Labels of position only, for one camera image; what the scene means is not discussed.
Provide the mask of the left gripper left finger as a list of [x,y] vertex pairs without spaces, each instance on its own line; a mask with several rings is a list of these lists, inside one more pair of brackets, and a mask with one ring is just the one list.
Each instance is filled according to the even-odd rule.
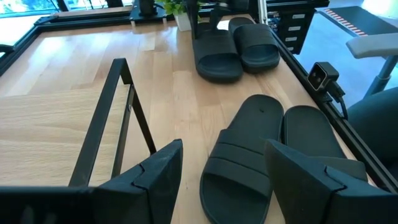
[[96,187],[1,187],[1,223],[170,223],[183,142]]

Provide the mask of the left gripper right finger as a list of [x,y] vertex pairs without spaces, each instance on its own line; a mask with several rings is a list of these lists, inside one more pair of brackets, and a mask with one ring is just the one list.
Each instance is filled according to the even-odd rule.
[[267,140],[265,160],[286,223],[397,223],[397,195]]

